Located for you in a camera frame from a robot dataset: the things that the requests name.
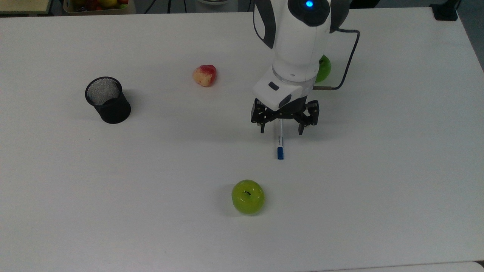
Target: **white table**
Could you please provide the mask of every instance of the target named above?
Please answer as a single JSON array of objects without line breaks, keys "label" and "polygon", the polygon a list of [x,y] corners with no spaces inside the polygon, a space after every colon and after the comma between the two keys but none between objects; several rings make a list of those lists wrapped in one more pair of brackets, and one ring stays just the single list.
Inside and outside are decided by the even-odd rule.
[{"label": "white table", "polygon": [[[0,18],[0,270],[320,271],[484,259],[484,76],[460,21],[352,10],[319,124],[250,122],[273,53],[252,15]],[[328,47],[337,82],[354,36]],[[198,86],[192,71],[219,78]],[[84,89],[123,85],[101,121]],[[232,186],[266,191],[258,216]]]}]

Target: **white marker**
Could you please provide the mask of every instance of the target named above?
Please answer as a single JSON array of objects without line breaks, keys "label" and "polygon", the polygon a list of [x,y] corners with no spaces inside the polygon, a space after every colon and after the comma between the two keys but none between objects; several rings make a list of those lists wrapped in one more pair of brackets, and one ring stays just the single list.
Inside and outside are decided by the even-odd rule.
[{"label": "white marker", "polygon": [[279,123],[276,125],[277,131],[277,159],[284,160],[284,146],[282,145],[282,119],[278,119]]}]

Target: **floor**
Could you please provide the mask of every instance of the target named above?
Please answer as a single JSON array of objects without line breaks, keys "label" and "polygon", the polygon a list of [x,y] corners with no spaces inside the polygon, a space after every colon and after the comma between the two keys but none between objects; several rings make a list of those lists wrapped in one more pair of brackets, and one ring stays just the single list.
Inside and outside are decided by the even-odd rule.
[{"label": "floor", "polygon": [[[171,13],[194,13],[197,12],[197,0],[133,0],[138,14],[145,13],[151,3],[152,7],[148,14],[158,14],[168,12],[168,1],[171,1]],[[237,10],[245,12],[254,0],[238,0]],[[444,3],[444,0],[380,0],[376,8],[393,8],[393,7],[428,7],[430,4]],[[470,42],[476,52],[477,58],[484,71],[484,0],[462,0],[458,8],[458,14]],[[52,0],[51,15],[65,15],[62,4],[59,0]]]}]

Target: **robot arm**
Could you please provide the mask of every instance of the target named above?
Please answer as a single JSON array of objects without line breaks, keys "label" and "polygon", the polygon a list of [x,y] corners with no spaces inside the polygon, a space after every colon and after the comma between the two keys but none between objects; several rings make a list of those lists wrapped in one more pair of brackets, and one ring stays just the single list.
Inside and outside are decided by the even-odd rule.
[{"label": "robot arm", "polygon": [[[294,115],[304,119],[306,97],[313,89],[331,26],[339,27],[348,14],[347,0],[333,2],[337,4],[331,0],[256,0],[254,29],[275,57],[254,86],[255,104],[264,111],[253,110],[252,122],[263,125],[271,121],[267,116],[276,114],[296,119],[303,127],[317,123],[317,116],[316,122],[302,124]],[[332,20],[335,9],[339,11]]]}]

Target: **mesh cup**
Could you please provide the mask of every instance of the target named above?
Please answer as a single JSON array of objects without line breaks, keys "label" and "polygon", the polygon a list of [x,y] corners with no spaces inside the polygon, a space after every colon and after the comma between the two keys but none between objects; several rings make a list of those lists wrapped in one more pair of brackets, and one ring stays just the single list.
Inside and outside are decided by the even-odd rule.
[{"label": "mesh cup", "polygon": [[106,123],[120,123],[131,113],[131,106],[122,93],[121,83],[112,77],[99,77],[89,83],[86,100]]}]

